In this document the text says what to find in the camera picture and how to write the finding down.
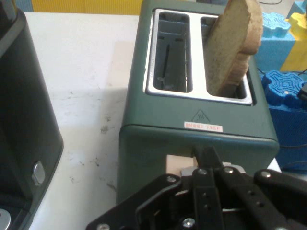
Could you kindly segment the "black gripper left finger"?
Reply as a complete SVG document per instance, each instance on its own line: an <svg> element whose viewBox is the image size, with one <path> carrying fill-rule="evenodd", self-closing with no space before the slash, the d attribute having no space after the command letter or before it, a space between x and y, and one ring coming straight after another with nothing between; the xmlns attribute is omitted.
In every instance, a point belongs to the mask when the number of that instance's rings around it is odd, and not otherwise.
<svg viewBox="0 0 307 230"><path fill-rule="evenodd" d="M223 230L214 171L223 164L213 147L195 149L191 175L163 174L90 222L88 230Z"/></svg>

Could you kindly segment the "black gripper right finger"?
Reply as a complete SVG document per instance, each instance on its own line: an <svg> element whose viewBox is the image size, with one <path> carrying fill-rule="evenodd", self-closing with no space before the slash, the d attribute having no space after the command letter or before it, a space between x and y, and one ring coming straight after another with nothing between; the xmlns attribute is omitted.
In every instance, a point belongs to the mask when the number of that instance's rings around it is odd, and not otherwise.
<svg viewBox="0 0 307 230"><path fill-rule="evenodd" d="M307 183L274 170L253 177L234 167L214 168L215 230L305 230Z"/></svg>

